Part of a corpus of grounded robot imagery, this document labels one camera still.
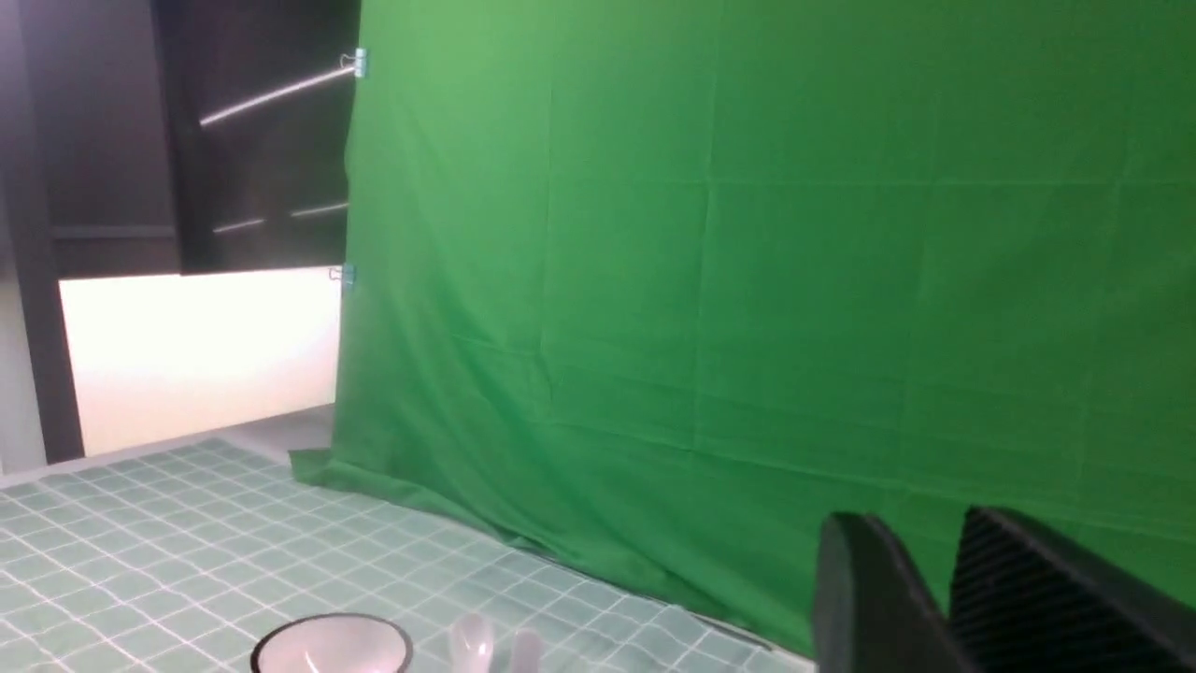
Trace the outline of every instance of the wall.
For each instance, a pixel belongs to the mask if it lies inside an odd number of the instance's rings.
[[[334,400],[341,299],[327,268],[61,289],[87,455]]]

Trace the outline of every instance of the green screen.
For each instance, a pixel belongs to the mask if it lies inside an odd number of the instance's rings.
[[[365,0],[336,438],[808,651],[819,525],[1196,601],[1196,2]]]

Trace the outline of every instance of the cabinet door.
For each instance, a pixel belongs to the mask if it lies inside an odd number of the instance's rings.
[[[148,0],[20,0],[59,274],[177,271]]]
[[[184,271],[337,264],[352,0],[155,0]]]

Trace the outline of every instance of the dark frame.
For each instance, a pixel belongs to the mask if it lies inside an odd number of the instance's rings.
[[[25,345],[0,353],[11,359],[0,362],[0,377],[32,374],[32,391],[14,386],[14,394],[33,398],[23,409],[37,410],[44,463],[53,465],[83,458],[84,446],[42,161],[19,1],[0,0],[0,306],[14,313],[0,330],[5,343]]]

